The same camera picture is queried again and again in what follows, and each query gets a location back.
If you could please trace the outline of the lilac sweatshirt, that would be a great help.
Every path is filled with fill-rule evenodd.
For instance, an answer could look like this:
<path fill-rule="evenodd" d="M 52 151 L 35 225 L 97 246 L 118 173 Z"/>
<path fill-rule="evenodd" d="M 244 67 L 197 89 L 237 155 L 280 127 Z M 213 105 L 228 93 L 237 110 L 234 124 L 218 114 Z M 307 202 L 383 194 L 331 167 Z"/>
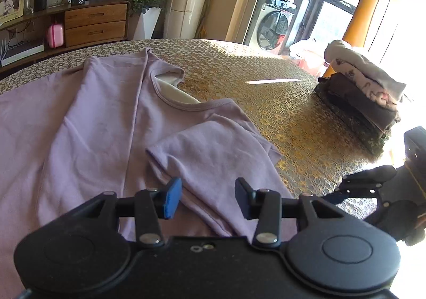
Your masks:
<path fill-rule="evenodd" d="M 232 99 L 200 103 L 151 50 L 91 57 L 1 95 L 1 297 L 22 289 L 16 245 L 104 191 L 133 196 L 181 178 L 165 236 L 247 236 L 235 180 L 289 197 L 279 151 Z"/>

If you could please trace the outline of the green patterned folded garment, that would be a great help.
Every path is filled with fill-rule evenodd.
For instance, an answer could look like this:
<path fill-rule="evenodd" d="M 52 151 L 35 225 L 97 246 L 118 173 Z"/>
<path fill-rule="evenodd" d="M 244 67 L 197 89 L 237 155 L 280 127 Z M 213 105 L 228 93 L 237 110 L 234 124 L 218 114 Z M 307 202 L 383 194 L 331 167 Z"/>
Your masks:
<path fill-rule="evenodd" d="M 355 134 L 355 137 L 362 143 L 372 156 L 378 157 L 383 153 L 383 148 L 386 141 L 391 137 L 391 129 L 383 134 L 378 134 L 369 124 L 364 124 L 351 112 L 343 110 L 338 107 L 334 102 L 331 101 L 330 97 L 327 97 L 325 89 L 321 85 L 321 80 L 325 78 L 319 78 L 318 84 L 315 87 L 315 93 L 327 105 L 330 110 L 337 115 L 337 117 L 345 123 L 345 125 Z"/>

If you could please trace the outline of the brown folded garment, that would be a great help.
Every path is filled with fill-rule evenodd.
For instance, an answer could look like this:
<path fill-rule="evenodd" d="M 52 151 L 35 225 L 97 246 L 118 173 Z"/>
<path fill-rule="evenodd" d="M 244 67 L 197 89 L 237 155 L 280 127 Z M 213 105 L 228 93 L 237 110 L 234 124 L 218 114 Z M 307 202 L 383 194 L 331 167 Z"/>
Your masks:
<path fill-rule="evenodd" d="M 388 132 L 401 121 L 398 112 L 383 108 L 371 101 L 341 73 L 322 79 L 321 85 L 332 102 L 343 110 L 353 113 L 364 124 L 369 124 L 378 134 Z"/>

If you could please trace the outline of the gold lace tablecloth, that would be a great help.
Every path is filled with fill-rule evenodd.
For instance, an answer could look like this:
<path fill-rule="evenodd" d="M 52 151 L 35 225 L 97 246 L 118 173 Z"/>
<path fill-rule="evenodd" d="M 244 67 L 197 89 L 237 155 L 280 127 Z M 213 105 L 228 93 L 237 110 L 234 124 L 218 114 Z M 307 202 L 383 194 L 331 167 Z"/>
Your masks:
<path fill-rule="evenodd" d="M 394 161 L 393 144 L 372 155 L 355 133 L 317 97 L 316 80 L 285 59 L 241 44 L 198 39 L 152 39 L 74 50 L 31 65 L 1 81 L 1 226 L 38 221 L 37 175 L 49 142 L 35 129 L 48 106 L 69 102 L 49 92 L 53 74 L 78 68 L 91 56 L 151 48 L 185 70 L 182 89 L 201 101 L 233 99 L 282 154 L 277 171 L 292 194 L 327 193 L 340 178 Z"/>

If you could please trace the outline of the white patterned folded garment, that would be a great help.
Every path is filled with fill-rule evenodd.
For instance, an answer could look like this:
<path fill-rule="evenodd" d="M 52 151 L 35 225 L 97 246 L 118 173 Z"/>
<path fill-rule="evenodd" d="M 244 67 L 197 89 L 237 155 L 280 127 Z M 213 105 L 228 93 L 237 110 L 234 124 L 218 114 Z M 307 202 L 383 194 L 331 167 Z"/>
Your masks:
<path fill-rule="evenodd" d="M 333 70 L 352 81 L 371 101 L 397 111 L 405 83 L 394 80 L 385 70 L 369 61 L 361 47 L 353 47 L 342 40 L 328 44 L 324 59 Z"/>

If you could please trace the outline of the washing machine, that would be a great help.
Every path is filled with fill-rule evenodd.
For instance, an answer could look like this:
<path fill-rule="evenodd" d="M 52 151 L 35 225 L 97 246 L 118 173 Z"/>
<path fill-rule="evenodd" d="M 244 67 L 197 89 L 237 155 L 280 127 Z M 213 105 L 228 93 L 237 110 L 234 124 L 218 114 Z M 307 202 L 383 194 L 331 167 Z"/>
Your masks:
<path fill-rule="evenodd" d="M 295 0 L 257 0 L 244 45 L 278 55 L 290 32 Z"/>

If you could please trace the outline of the long wooden TV cabinet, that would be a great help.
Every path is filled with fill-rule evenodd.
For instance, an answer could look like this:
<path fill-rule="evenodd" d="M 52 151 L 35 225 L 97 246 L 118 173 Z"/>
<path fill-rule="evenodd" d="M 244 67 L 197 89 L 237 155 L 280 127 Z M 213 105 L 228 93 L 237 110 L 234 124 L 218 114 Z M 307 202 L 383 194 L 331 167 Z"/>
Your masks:
<path fill-rule="evenodd" d="M 11 34 L 40 26 L 35 38 L 44 41 L 44 51 L 1 67 L 1 73 L 21 69 L 53 56 L 99 44 L 120 42 L 128 37 L 129 2 L 124 0 L 86 1 L 79 6 L 67 4 L 16 18 L 1 25 L 1 33 Z M 48 28 L 63 27 L 63 44 L 48 44 Z"/>

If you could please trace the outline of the pink small case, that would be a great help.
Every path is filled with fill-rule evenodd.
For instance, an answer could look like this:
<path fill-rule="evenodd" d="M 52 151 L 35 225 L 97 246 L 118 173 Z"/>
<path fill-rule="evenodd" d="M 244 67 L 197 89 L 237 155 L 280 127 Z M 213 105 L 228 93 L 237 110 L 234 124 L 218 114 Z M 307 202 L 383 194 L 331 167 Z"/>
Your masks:
<path fill-rule="evenodd" d="M 64 45 L 64 25 L 62 23 L 52 23 L 46 31 L 46 41 L 50 49 L 62 47 Z"/>

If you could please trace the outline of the white flat box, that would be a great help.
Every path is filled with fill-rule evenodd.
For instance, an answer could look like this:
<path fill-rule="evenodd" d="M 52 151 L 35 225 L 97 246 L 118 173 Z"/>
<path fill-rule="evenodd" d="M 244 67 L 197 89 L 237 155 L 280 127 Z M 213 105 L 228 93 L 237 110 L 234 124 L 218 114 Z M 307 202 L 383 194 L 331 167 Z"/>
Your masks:
<path fill-rule="evenodd" d="M 8 49 L 4 56 L 1 58 L 1 66 L 5 67 L 12 63 L 15 63 L 29 56 L 36 55 L 45 50 L 44 41 L 42 39 L 36 39 L 30 42 L 26 42 L 11 49 Z"/>

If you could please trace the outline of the orange giraffe figure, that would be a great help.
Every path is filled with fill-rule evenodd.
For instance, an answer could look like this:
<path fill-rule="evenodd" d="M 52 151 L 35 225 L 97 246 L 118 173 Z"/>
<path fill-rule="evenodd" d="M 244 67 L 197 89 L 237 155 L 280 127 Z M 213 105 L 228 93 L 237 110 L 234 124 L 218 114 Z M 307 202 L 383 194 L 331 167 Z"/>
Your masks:
<path fill-rule="evenodd" d="M 379 0 L 359 0 L 343 41 L 353 47 L 364 47 L 372 17 Z"/>

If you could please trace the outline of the gold framed photo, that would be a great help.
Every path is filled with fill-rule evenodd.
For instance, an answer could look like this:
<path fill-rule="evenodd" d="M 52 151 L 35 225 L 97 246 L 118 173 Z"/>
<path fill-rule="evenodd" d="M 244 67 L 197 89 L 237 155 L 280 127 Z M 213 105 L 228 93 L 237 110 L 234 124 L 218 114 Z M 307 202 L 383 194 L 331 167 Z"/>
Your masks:
<path fill-rule="evenodd" d="M 25 0 L 0 0 L 0 23 L 20 18 L 24 13 Z"/>

